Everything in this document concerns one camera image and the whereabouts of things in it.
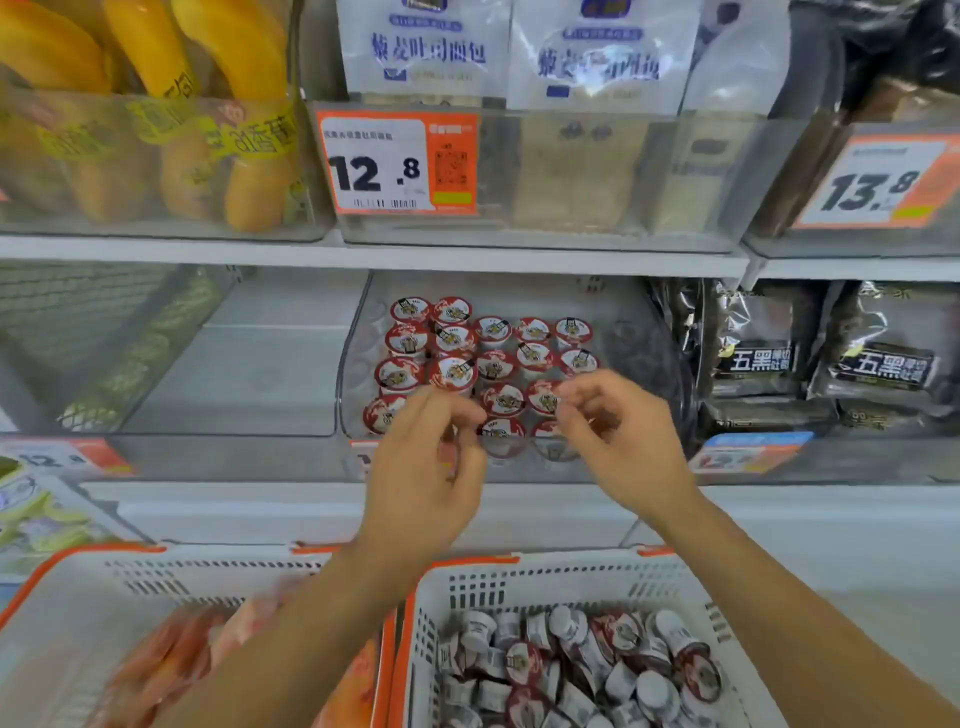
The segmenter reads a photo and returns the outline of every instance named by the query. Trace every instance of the price tag reading 12.8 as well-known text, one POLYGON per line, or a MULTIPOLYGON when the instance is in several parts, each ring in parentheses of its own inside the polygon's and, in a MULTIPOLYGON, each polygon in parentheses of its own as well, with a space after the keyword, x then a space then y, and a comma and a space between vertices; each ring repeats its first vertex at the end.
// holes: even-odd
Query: price tag reading 12.8
POLYGON ((341 214, 476 214, 477 114, 317 110, 341 214))
POLYGON ((960 187, 960 135, 856 136, 793 227, 924 228, 960 187))

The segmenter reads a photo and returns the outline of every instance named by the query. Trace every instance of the person's right hand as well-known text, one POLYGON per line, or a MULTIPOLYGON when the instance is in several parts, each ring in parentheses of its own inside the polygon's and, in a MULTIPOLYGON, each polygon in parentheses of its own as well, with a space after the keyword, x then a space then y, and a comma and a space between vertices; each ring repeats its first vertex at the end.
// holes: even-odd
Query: person's right hand
POLYGON ((557 395, 561 431, 620 505, 656 527, 699 496, 664 400, 610 370, 576 376, 557 395))

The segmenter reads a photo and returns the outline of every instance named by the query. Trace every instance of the person's left hand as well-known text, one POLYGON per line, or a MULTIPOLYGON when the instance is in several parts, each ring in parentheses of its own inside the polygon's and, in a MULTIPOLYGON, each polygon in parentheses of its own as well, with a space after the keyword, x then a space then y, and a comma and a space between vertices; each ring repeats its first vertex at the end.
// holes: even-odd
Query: person's left hand
POLYGON ((450 547, 480 506, 487 454, 477 442, 476 428, 485 419, 476 402, 433 386, 421 387, 377 446, 354 543, 396 570, 395 575, 418 578, 450 547), (452 483, 439 455, 451 425, 457 428, 452 483))

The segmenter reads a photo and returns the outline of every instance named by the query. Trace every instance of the white plastic basket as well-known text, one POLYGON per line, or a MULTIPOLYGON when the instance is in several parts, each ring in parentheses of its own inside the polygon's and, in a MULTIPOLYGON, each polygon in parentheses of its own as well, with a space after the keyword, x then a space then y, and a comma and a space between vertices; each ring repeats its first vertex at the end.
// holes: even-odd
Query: white plastic basket
POLYGON ((462 559, 435 565, 406 603, 389 728, 439 728, 438 637, 468 609, 536 612, 557 604, 669 607, 709 643, 726 676, 724 728, 787 728, 773 697, 709 595, 669 549, 558 551, 462 559))
MULTIPOLYGON (((335 547, 93 546, 40 566, 0 614, 0 725, 84 728, 130 649, 178 605, 239 606, 335 547)), ((386 723, 396 615, 383 627, 372 728, 386 723)))

